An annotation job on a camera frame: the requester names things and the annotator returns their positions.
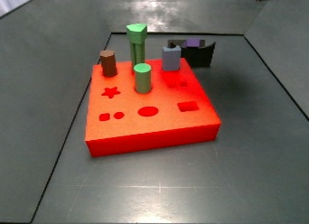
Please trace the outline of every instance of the shape sorter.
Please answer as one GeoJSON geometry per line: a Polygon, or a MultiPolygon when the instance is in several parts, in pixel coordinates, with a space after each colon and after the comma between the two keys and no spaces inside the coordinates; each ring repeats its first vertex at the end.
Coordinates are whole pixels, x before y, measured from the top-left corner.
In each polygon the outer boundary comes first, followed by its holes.
{"type": "Polygon", "coordinates": [[[221,120],[184,59],[163,71],[150,60],[151,91],[134,87],[131,62],[118,62],[118,75],[93,65],[85,143],[92,157],[211,141],[221,120]]]}

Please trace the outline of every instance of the wall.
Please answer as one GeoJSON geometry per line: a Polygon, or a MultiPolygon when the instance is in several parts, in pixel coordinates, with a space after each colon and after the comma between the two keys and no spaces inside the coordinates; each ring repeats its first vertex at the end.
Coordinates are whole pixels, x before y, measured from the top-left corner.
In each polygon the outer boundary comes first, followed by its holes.
{"type": "Polygon", "coordinates": [[[100,0],[112,32],[147,23],[156,33],[245,34],[266,2],[255,0],[100,0]]]}
{"type": "Polygon", "coordinates": [[[245,37],[309,116],[309,0],[270,0],[245,37]]]}
{"type": "Polygon", "coordinates": [[[97,0],[32,0],[0,20],[0,222],[29,222],[109,31],[97,0]]]}

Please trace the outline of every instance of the circular hole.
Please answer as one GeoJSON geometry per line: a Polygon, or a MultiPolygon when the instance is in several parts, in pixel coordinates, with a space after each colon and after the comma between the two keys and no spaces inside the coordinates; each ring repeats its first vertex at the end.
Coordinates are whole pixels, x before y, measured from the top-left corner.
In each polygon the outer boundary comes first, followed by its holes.
{"type": "Polygon", "coordinates": [[[116,112],[116,113],[114,114],[114,118],[115,118],[115,119],[120,119],[120,118],[123,118],[123,117],[124,117],[123,112],[116,112]]]}
{"type": "Polygon", "coordinates": [[[156,107],[142,107],[138,111],[142,117],[151,117],[156,115],[159,109],[156,107]]]}

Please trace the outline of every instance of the purple block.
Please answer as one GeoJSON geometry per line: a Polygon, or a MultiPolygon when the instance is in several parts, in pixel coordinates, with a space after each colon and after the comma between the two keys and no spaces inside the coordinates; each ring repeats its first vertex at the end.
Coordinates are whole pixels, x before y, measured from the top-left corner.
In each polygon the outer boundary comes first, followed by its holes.
{"type": "Polygon", "coordinates": [[[199,42],[200,42],[200,39],[196,39],[196,38],[187,39],[186,41],[187,47],[199,47],[199,42]]]}

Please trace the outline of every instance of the gray surface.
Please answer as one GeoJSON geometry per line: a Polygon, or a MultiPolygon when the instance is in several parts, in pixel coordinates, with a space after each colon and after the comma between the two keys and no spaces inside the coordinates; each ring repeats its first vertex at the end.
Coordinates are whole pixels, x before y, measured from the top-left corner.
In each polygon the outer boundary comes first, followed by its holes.
{"type": "Polygon", "coordinates": [[[309,116],[307,15],[309,0],[271,0],[245,36],[309,116]]]}
{"type": "Polygon", "coordinates": [[[112,32],[147,23],[148,32],[245,34],[266,2],[255,0],[100,0],[112,32]]]}
{"type": "Polygon", "coordinates": [[[0,222],[31,221],[109,31],[97,0],[33,0],[0,20],[0,222]]]}
{"type": "MultiPolygon", "coordinates": [[[[242,37],[217,42],[211,69],[194,72],[223,125],[196,145],[91,158],[88,98],[68,135],[35,222],[309,222],[309,123],[242,37]]],[[[146,58],[167,39],[150,35],[146,58]]],[[[124,35],[108,48],[130,59],[124,35]]]]}

